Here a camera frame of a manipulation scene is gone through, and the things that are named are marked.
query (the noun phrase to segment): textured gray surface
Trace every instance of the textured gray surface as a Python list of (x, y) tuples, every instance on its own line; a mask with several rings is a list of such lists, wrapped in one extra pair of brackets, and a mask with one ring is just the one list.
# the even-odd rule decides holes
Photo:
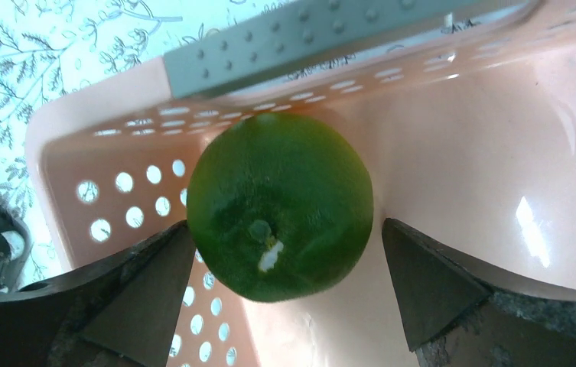
[(173, 97), (216, 97), (520, 3), (498, 0), (298, 0), (164, 55)]
[(576, 339), (576, 302), (543, 300), (503, 292), (495, 293), (491, 300), (504, 312)]

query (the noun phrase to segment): pink plastic basket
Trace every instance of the pink plastic basket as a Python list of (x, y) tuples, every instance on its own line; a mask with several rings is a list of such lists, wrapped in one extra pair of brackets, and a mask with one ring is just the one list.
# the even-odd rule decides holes
[(489, 24), (246, 93), (173, 99), (158, 57), (46, 104), (26, 154), (63, 269), (184, 219), (210, 141), (280, 110), (329, 122), (366, 162), (376, 200), (366, 253), (338, 287), (280, 304), (241, 300), (198, 255), (169, 366), (418, 365), (381, 246), (386, 217), (576, 289), (573, 0), (528, 2)]

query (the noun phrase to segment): plastic basket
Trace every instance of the plastic basket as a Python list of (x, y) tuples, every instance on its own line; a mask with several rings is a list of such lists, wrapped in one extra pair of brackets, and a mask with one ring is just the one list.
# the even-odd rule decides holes
[[(384, 52), (398, 37), (509, 6), (497, 21)], [(371, 47), (362, 60), (280, 83)], [(271, 305), (239, 299), (198, 255), (169, 366), (418, 365), (381, 246), (386, 217), (576, 289), (569, 0), (301, 0), (46, 104), (26, 154), (63, 269), (184, 219), (185, 187), (209, 142), (248, 115), (281, 110), (329, 122), (366, 162), (376, 196), (366, 253), (330, 291)]]

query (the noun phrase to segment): lime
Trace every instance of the lime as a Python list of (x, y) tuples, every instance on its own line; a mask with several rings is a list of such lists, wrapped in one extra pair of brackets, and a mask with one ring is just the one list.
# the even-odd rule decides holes
[(324, 291), (364, 252), (369, 172), (316, 119), (265, 113), (211, 142), (188, 186), (187, 221), (204, 263), (238, 295), (277, 302)]

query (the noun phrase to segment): raised dot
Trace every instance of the raised dot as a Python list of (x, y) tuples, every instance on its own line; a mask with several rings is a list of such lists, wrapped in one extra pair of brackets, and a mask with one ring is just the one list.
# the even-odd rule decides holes
[(89, 226), (89, 235), (96, 242), (107, 241), (111, 234), (112, 228), (105, 219), (97, 219)]
[(310, 13), (308, 12), (308, 10), (301, 9), (299, 11), (299, 20), (300, 21), (307, 21), (309, 17), (310, 17)]
[(312, 34), (311, 30), (307, 29), (304, 31), (303, 38), (304, 38), (305, 43), (309, 44), (314, 39), (314, 35)]
[(376, 19), (378, 19), (378, 12), (375, 9), (369, 9), (364, 16), (367, 21), (376, 21)]
[(201, 315), (195, 315), (192, 319), (190, 319), (190, 331), (197, 335), (202, 333), (202, 328), (204, 327), (204, 319)]
[(333, 31), (335, 31), (335, 33), (344, 32), (344, 23), (340, 20), (333, 22)]
[(91, 204), (99, 198), (99, 187), (94, 181), (84, 180), (76, 188), (78, 199), (85, 204)]
[(133, 206), (125, 212), (125, 222), (132, 228), (139, 228), (144, 223), (144, 212), (137, 206)]
[(130, 191), (132, 191), (132, 187), (134, 186), (132, 176), (130, 176), (126, 172), (121, 172), (120, 174), (117, 174), (115, 179), (115, 186), (118, 191), (122, 193), (129, 193)]

